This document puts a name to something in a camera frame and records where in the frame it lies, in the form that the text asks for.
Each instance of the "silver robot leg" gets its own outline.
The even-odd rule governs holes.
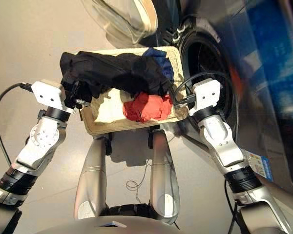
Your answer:
[[[106,209],[105,139],[93,139],[79,178],[74,218],[98,217]]]
[[[155,130],[150,182],[150,204],[157,220],[172,224],[180,210],[179,187],[166,135]]]

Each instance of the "label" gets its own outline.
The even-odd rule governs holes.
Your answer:
[[[244,155],[249,160],[250,166],[257,174],[273,182],[272,171],[269,165],[268,158],[253,154],[247,150],[242,150]]]

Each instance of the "woven placemat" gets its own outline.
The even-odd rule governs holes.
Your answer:
[[[93,51],[104,55],[119,55],[122,53],[132,53],[135,55],[142,55],[148,48],[134,48],[134,49],[113,49]],[[179,51],[173,46],[155,47],[155,49],[167,52],[171,66],[174,70],[174,85],[176,89],[183,81],[183,72]],[[186,97],[185,89],[177,95],[177,99]],[[87,132],[94,136],[103,133],[110,133],[122,130],[130,130],[136,128],[145,128],[154,126],[160,123],[176,122],[183,120],[188,116],[188,107],[184,106],[178,109],[172,107],[171,114],[165,120],[153,120],[140,123],[126,119],[123,114],[123,104],[127,101],[132,101],[130,94],[118,90],[110,89],[107,92],[100,94],[98,99],[93,98],[89,107],[81,109],[81,115],[84,121]]]

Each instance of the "laundry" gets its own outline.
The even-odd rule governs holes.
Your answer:
[[[142,56],[152,57],[161,66],[163,70],[163,75],[170,80],[170,82],[174,82],[174,70],[171,66],[171,63],[168,58],[166,58],[166,51],[157,50],[152,47],[148,48]]]
[[[92,96],[98,98],[108,88],[132,95],[144,92],[164,96],[170,86],[162,67],[153,57],[120,54],[102,55],[91,52],[63,53],[60,61],[65,89],[79,81],[86,83]]]
[[[171,107],[172,101],[169,95],[161,97],[140,93],[134,101],[124,103],[123,114],[129,120],[143,123],[150,119],[167,119]]]

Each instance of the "gray floor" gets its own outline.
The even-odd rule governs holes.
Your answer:
[[[106,41],[105,33],[78,0],[0,0],[0,93],[21,81],[33,83],[46,78],[59,82],[62,52],[108,48],[113,46]],[[24,146],[41,108],[32,94],[20,89],[2,101],[0,129],[12,158]],[[194,153],[182,138],[173,137],[167,132],[180,186],[178,225],[185,233],[227,233],[231,215],[223,177],[198,156],[203,153]],[[66,141],[21,206],[23,215],[16,234],[35,233],[73,219],[76,186],[90,144],[91,136],[79,116],[71,117]],[[106,158],[107,203],[137,203],[135,193],[128,191],[125,183],[129,179],[140,181],[143,176],[143,164],[151,155],[146,131],[116,133],[113,150],[113,156]],[[6,169],[0,151],[0,178]],[[139,198],[148,202],[149,169]]]

